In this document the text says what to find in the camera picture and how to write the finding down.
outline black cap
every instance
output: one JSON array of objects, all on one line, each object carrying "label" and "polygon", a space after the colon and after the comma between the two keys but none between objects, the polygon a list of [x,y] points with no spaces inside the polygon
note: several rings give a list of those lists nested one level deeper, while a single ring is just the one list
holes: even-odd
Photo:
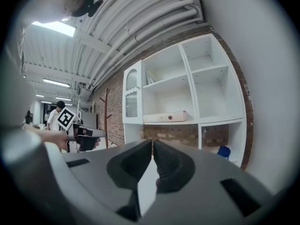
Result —
[{"label": "black cap", "polygon": [[59,108],[61,108],[61,109],[64,109],[66,105],[65,105],[64,101],[58,101],[56,103],[56,106],[59,107]]},{"label": "black cap", "polygon": [[85,14],[89,14],[89,17],[92,17],[97,9],[101,6],[103,0],[98,0],[94,3],[94,0],[84,0],[82,6],[72,14],[73,17],[81,17]]}]

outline white cabinet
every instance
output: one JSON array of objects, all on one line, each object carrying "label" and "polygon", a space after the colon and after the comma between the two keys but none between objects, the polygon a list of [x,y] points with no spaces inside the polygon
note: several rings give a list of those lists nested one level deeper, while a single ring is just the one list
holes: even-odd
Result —
[{"label": "white cabinet", "polygon": [[[185,121],[159,122],[183,112]],[[199,124],[199,129],[207,124],[230,124],[229,159],[237,165],[246,142],[245,114],[235,70],[212,34],[163,49],[124,72],[124,124]],[[157,122],[144,122],[144,116]],[[127,133],[133,127],[138,134],[138,126],[127,126]]]}]

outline brick wall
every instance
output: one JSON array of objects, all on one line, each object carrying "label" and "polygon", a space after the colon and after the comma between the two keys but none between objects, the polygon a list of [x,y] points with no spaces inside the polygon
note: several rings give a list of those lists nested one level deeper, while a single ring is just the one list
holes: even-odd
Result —
[{"label": "brick wall", "polygon": [[[218,35],[218,33],[211,26],[205,26],[189,30],[153,45],[149,49],[145,50],[144,52],[140,53],[135,58],[130,60],[120,70],[118,70],[117,73],[113,74],[97,91],[94,92],[94,94],[90,98],[90,101],[94,100],[96,103],[96,112],[99,114],[98,126],[99,128],[103,129],[104,110],[102,109],[103,102],[100,101],[99,97],[104,97],[104,91],[106,87],[108,87],[111,90],[108,96],[108,115],[112,114],[112,117],[109,118],[107,122],[108,139],[111,142],[117,145],[124,144],[124,130],[122,124],[122,92],[124,70],[126,70],[128,67],[135,64],[139,60],[145,59],[166,47],[208,33],[212,33],[226,51],[238,75],[242,87],[247,113],[247,140],[241,167],[242,169],[246,169],[247,164],[249,162],[253,141],[253,111],[251,101],[249,99],[249,90],[244,74],[235,56],[231,52],[226,42]],[[209,132],[207,131],[205,137],[202,138],[202,144],[204,146],[219,146],[220,144],[225,145],[225,143],[228,142],[228,131],[226,131],[226,129],[228,130],[228,128],[219,127],[216,129],[219,132],[213,132],[214,130],[209,129]],[[173,141],[177,140],[183,144],[190,145],[193,147],[197,147],[199,136],[201,135],[198,134],[197,125],[143,126],[141,128],[141,138],[162,138]]]}]

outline blue object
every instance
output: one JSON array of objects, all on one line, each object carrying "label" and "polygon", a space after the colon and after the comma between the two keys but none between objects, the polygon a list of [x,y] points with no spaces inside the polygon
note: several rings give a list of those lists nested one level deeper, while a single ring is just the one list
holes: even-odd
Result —
[{"label": "blue object", "polygon": [[229,158],[230,155],[230,148],[226,146],[220,146],[219,151],[217,152],[218,155],[224,157],[224,158]]}]

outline gray wall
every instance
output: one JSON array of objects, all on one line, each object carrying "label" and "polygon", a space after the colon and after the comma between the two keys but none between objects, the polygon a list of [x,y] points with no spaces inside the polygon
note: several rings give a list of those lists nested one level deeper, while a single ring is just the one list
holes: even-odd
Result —
[{"label": "gray wall", "polygon": [[202,5],[207,21],[232,49],[250,89],[254,142],[247,171],[275,193],[291,182],[298,164],[296,32],[275,0],[202,0]]}]

